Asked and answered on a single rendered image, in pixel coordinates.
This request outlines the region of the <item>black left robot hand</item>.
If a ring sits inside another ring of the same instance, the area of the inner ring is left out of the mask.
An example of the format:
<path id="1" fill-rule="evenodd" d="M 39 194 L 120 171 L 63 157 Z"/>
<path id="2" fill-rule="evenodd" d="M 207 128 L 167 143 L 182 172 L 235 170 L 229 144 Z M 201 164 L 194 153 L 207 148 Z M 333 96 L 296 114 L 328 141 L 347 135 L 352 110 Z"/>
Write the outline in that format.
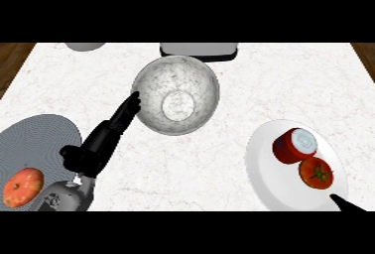
<path id="1" fill-rule="evenodd" d="M 96 178 L 114 153 L 120 137 L 141 110 L 139 92 L 135 91 L 119 106 L 111 118 L 95 127 L 80 146 L 61 149 L 64 166 L 89 178 Z"/>

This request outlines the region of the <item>red tomato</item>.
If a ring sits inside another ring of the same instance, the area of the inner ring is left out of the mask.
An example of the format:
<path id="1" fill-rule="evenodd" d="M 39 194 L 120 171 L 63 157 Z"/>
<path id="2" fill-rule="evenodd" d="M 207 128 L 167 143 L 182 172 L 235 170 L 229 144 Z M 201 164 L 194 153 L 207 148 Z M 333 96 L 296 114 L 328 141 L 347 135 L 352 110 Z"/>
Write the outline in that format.
<path id="1" fill-rule="evenodd" d="M 334 172 L 327 162 L 312 157 L 299 164 L 299 176 L 305 184 L 318 190 L 327 190 L 334 182 Z"/>

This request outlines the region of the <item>orange round fruit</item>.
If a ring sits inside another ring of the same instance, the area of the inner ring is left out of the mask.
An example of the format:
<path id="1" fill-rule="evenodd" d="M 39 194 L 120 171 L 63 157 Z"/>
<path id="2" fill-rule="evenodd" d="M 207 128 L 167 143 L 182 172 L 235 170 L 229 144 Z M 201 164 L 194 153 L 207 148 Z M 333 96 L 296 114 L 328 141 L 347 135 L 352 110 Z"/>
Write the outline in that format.
<path id="1" fill-rule="evenodd" d="M 23 169 L 6 182 L 3 203 L 11 208 L 24 206 L 39 195 L 45 186 L 45 174 L 36 168 Z"/>

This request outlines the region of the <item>grey round placemat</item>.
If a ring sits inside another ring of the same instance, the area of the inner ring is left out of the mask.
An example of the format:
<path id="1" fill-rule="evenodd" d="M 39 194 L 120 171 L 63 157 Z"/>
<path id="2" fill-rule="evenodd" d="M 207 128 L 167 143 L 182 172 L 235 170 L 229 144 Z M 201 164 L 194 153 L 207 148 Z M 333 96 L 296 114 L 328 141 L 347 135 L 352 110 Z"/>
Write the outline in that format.
<path id="1" fill-rule="evenodd" d="M 64 167 L 61 149 L 82 143 L 77 125 L 55 114 L 26 118 L 0 133 L 0 211 L 30 210 L 30 202 L 17 208 L 3 203 L 3 187 L 23 169 L 36 168 L 43 172 L 45 187 L 76 178 L 77 174 Z"/>

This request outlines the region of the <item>grey round object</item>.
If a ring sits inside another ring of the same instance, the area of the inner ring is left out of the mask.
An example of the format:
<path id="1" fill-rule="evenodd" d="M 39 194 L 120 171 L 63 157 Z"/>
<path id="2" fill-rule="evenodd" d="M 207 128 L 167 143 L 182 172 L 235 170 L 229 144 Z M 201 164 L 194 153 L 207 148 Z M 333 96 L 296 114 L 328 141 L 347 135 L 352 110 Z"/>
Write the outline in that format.
<path id="1" fill-rule="evenodd" d="M 77 52 L 95 51 L 104 46 L 104 43 L 67 43 L 71 50 Z"/>

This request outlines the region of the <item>white plate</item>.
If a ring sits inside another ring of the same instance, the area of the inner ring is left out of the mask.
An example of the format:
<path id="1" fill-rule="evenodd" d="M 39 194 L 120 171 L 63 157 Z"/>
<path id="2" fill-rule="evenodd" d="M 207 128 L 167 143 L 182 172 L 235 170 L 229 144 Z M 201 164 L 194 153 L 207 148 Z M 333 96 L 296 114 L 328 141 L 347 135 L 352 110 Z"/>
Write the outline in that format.
<path id="1" fill-rule="evenodd" d="M 311 188 L 299 176 L 299 164 L 284 164 L 274 153 L 275 139 L 293 128 L 306 129 L 316 138 L 316 157 L 331 167 L 333 185 L 327 190 Z M 247 171 L 257 196 L 274 211 L 339 211 L 330 195 L 349 196 L 346 173 L 337 153 L 318 132 L 291 120 L 274 120 L 256 130 L 247 147 Z"/>

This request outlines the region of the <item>grey and black appliance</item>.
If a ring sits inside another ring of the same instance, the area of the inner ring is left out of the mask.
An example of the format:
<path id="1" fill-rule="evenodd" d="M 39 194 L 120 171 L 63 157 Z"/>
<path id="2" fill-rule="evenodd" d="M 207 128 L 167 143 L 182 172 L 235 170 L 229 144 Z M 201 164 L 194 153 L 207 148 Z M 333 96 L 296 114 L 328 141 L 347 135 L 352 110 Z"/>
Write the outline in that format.
<path id="1" fill-rule="evenodd" d="M 189 56 L 200 61 L 225 62 L 238 55 L 238 43 L 161 43 L 160 52 L 166 56 Z"/>

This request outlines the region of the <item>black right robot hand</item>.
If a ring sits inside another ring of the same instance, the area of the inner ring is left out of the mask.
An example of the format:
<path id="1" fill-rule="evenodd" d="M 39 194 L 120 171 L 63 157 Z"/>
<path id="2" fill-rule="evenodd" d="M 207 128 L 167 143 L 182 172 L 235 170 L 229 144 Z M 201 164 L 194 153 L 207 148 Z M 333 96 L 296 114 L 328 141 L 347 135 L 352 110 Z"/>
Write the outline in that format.
<path id="1" fill-rule="evenodd" d="M 364 211 L 364 208 L 361 208 L 358 205 L 355 205 L 352 202 L 349 202 L 340 195 L 333 193 L 330 195 L 333 201 L 336 202 L 339 208 L 342 211 Z"/>

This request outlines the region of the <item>grey marbled bowl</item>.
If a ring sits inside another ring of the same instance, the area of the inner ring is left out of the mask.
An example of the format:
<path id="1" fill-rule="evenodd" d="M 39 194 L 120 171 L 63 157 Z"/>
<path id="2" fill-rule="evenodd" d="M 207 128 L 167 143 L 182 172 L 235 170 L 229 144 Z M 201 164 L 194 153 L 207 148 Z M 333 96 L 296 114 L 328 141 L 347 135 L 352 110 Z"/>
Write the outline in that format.
<path id="1" fill-rule="evenodd" d="M 169 136 L 197 131 L 215 115 L 220 83 L 210 67 L 188 56 L 153 61 L 139 72 L 132 90 L 139 92 L 138 118 Z"/>

